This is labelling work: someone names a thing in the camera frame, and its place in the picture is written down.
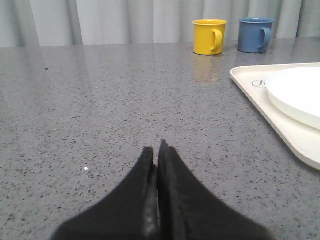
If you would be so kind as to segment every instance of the gray countertop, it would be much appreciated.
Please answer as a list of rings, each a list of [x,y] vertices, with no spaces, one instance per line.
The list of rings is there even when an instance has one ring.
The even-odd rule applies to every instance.
[[[192,43],[0,48],[0,239],[44,240],[105,197],[162,139],[195,176],[278,240],[320,239],[320,171],[301,162],[230,78],[320,62],[320,38],[264,54]]]

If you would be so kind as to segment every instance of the blue mug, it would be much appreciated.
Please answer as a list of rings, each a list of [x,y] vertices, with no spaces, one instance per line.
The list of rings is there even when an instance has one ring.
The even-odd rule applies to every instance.
[[[245,53],[264,53],[271,40],[270,18],[246,17],[239,20],[238,50]]]

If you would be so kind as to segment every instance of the yellow mug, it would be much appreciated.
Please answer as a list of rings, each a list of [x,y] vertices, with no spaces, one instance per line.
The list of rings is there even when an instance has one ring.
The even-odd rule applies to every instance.
[[[194,53],[199,55],[222,53],[227,21],[202,19],[192,23],[194,24]]]

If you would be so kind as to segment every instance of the printed logo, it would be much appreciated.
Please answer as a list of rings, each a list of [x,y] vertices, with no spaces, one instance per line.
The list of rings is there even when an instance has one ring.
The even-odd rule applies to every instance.
[[[253,81],[252,86],[254,86],[256,88],[266,88],[266,80]]]

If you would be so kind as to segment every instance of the black object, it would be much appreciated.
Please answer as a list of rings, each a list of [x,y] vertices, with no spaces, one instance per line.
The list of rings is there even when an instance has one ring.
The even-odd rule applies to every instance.
[[[156,240],[157,167],[145,148],[127,177],[107,197],[63,223],[52,240]]]
[[[162,141],[158,201],[163,240],[271,240],[268,231],[212,195]]]

